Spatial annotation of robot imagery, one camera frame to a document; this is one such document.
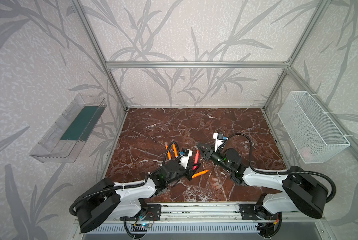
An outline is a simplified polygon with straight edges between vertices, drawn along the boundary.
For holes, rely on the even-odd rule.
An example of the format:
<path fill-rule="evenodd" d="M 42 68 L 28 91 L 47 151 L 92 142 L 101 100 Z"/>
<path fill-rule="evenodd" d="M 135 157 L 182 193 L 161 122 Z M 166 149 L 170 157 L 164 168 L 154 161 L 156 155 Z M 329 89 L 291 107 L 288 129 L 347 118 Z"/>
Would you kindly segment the pink highlighter pair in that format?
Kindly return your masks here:
<path fill-rule="evenodd" d="M 199 156 L 200 156 L 200 152 L 199 152 L 199 150 L 197 150 L 196 155 L 195 155 L 195 159 L 194 159 L 193 170 L 195 170 L 195 169 L 197 168 L 197 167 L 196 167 L 196 164 L 197 164 L 198 161 L 199 161 Z"/>

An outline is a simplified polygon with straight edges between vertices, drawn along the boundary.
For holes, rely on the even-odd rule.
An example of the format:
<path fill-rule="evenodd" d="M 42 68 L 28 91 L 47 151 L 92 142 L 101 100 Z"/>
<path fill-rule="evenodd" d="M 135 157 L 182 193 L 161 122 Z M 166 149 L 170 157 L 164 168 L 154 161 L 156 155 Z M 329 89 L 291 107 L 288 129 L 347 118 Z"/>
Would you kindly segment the orange highlighter pair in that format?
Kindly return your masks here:
<path fill-rule="evenodd" d="M 174 154 L 175 154 L 175 157 L 177 158 L 179 155 L 178 155 L 178 150 L 177 150 L 177 143 L 176 142 L 173 142 L 172 143 L 172 146 L 173 146 L 173 150 L 174 150 Z"/>

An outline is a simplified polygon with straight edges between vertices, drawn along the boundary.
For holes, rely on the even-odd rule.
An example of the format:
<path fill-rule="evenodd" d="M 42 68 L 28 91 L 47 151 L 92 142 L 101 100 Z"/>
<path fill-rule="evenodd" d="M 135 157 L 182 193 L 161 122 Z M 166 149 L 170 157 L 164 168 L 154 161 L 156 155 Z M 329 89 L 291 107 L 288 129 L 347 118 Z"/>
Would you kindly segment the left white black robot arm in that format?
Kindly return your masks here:
<path fill-rule="evenodd" d="M 182 178 L 191 180 L 200 163 L 187 163 L 183 167 L 179 160 L 171 160 L 145 179 L 115 183 L 105 178 L 79 196 L 69 207 L 69 213 L 78 218 L 82 233 L 88 233 L 111 218 L 132 218 L 147 207 L 146 199 L 168 190 L 169 185 Z"/>

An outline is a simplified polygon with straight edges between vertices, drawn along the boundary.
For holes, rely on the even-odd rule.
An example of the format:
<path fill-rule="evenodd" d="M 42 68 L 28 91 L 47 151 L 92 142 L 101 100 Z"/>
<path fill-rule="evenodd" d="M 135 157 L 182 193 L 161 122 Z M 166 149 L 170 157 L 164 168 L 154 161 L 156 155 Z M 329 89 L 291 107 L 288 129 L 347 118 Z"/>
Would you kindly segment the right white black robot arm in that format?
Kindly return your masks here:
<path fill-rule="evenodd" d="M 259 219 L 266 220 L 282 212 L 300 212 L 320 219 L 326 203 L 336 195 L 334 181 L 324 174 L 305 171 L 298 166 L 282 171 L 258 170 L 242 164 L 243 159 L 235 149 L 221 153 L 211 145 L 197 143 L 196 146 L 205 161 L 212 161 L 227 171 L 236 185 L 278 191 L 261 195 L 253 206 Z"/>

